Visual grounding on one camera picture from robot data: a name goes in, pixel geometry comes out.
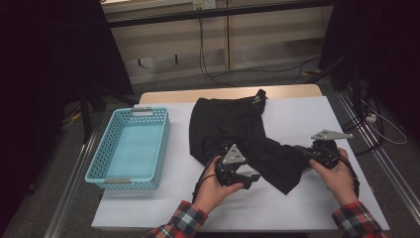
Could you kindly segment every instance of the person's left hand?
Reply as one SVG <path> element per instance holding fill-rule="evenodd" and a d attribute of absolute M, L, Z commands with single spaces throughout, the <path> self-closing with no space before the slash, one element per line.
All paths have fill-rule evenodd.
<path fill-rule="evenodd" d="M 204 211 L 206 214 L 209 214 L 214 208 L 219 206 L 225 197 L 240 190 L 244 186 L 239 182 L 230 186 L 222 187 L 217 181 L 216 176 L 212 176 L 216 174 L 216 163 L 221 158 L 222 157 L 220 156 L 216 157 L 212 164 L 209 166 L 206 174 L 203 177 L 205 181 L 202 182 L 200 189 L 198 190 L 197 198 L 194 202 L 194 205 L 198 206 L 198 208 L 200 208 L 200 210 Z"/>

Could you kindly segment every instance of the shirt cuff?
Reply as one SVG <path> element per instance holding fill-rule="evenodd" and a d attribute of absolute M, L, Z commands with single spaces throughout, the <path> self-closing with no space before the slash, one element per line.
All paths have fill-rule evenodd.
<path fill-rule="evenodd" d="M 208 215 L 188 201 L 181 201 L 173 213 L 168 225 L 182 230 L 188 237 L 192 237 L 204 224 Z"/>
<path fill-rule="evenodd" d="M 360 201 L 340 207 L 332 217 L 344 232 L 344 237 L 361 237 L 382 232 L 379 224 Z"/>

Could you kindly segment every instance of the black clothing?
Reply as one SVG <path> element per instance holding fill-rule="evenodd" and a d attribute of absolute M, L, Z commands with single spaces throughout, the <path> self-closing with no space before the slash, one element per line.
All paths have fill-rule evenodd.
<path fill-rule="evenodd" d="M 189 124 L 190 154 L 206 165 L 218 152 L 237 144 L 249 165 L 277 189 L 288 194 L 308 167 L 301 153 L 267 138 L 262 114 L 265 91 L 234 100 L 197 100 Z"/>

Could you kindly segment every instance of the red plaid shirt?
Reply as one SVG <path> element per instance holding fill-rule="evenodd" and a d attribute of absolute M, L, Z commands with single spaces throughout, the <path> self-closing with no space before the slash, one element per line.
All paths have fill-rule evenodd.
<path fill-rule="evenodd" d="M 376 220 L 360 201 L 341 207 L 333 213 L 337 226 L 344 237 L 383 238 L 387 237 Z"/>
<path fill-rule="evenodd" d="M 194 237 L 207 217 L 197 206 L 183 200 L 166 225 L 155 228 L 144 237 Z"/>
<path fill-rule="evenodd" d="M 144 237 L 194 237 L 207 218 L 208 215 L 197 206 L 181 201 L 166 225 L 155 228 Z M 346 238 L 387 237 L 361 202 L 351 203 L 336 210 L 333 213 L 333 219 Z"/>

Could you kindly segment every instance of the power strip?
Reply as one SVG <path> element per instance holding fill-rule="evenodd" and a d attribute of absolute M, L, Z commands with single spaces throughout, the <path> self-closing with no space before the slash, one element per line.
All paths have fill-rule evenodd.
<path fill-rule="evenodd" d="M 207 9 L 215 9 L 216 8 L 216 0 L 196 0 L 192 2 L 192 10 L 200 11 L 200 10 L 207 10 Z"/>
<path fill-rule="evenodd" d="M 376 121 L 376 115 L 375 114 L 369 114 L 367 118 L 365 119 L 367 122 L 375 122 Z"/>

